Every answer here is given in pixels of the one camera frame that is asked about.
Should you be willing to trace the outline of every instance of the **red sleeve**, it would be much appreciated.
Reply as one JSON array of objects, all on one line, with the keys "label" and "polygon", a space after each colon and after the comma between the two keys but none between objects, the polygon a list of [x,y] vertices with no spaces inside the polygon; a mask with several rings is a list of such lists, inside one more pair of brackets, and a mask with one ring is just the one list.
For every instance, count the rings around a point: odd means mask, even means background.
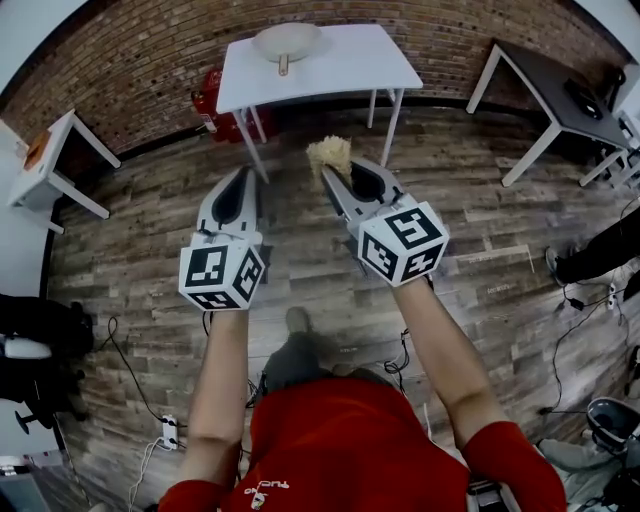
[{"label": "red sleeve", "polygon": [[471,474],[509,486],[522,512],[567,510],[560,477],[510,421],[487,425],[462,450]]},{"label": "red sleeve", "polygon": [[174,485],[160,500],[158,512],[212,512],[227,494],[224,487],[204,480],[185,480]]}]

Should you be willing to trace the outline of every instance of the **electrical outlet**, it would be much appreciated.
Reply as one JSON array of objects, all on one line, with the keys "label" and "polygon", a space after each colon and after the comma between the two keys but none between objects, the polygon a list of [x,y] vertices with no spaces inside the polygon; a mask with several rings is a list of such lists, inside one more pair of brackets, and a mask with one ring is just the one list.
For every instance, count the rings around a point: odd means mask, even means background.
[{"label": "electrical outlet", "polygon": [[178,422],[168,414],[162,416],[162,442],[166,448],[178,449]]},{"label": "electrical outlet", "polygon": [[615,296],[616,293],[616,285],[611,283],[609,285],[609,299],[607,299],[607,309],[609,311],[613,311],[613,308],[616,307],[616,300],[618,298]]}]

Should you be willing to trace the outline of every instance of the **sneaker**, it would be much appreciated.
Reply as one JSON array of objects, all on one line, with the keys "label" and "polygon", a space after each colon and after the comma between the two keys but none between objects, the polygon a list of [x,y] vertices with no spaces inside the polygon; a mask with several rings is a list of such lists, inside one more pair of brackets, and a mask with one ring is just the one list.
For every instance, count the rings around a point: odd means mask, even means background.
[{"label": "sneaker", "polygon": [[563,283],[559,278],[558,278],[558,253],[555,249],[553,249],[552,247],[547,247],[546,250],[544,251],[544,259],[547,262],[547,267],[549,268],[549,272],[551,272],[551,275],[553,276],[553,278],[556,280],[556,283],[558,283],[558,286],[566,286],[566,283]]},{"label": "sneaker", "polygon": [[294,332],[311,332],[311,319],[307,310],[301,307],[289,308],[286,316],[289,334]]}]

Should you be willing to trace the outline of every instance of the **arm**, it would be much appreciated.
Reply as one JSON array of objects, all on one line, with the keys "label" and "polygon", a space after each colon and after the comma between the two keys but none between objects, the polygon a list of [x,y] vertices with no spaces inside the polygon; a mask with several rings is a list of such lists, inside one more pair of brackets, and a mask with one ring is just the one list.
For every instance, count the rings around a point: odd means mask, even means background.
[{"label": "arm", "polygon": [[247,403],[248,311],[214,315],[189,414],[180,480],[233,487]]},{"label": "arm", "polygon": [[425,279],[393,289],[418,359],[442,400],[462,449],[485,426],[507,420],[480,356]]}]

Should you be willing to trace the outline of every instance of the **brick wall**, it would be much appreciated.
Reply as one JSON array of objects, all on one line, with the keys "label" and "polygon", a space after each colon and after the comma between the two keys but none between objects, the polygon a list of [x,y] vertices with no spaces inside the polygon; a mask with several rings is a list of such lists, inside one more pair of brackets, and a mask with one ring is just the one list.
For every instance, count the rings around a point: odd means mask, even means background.
[{"label": "brick wall", "polygon": [[[31,140],[75,107],[116,153],[197,126],[190,91],[221,66],[226,45],[269,24],[380,23],[425,83],[411,94],[466,99],[499,37],[600,76],[624,50],[571,0],[93,0],[25,63],[0,116]],[[517,81],[489,99],[522,106]]]}]

